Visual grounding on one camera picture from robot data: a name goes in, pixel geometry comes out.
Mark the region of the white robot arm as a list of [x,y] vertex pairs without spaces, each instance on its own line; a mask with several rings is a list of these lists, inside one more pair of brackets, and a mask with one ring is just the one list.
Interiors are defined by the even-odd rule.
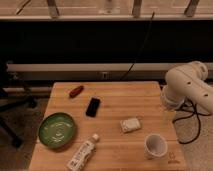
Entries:
[[165,74],[166,85],[161,101],[168,109],[178,109],[186,98],[213,114],[213,87],[205,83],[207,66],[200,61],[189,62],[170,69]]

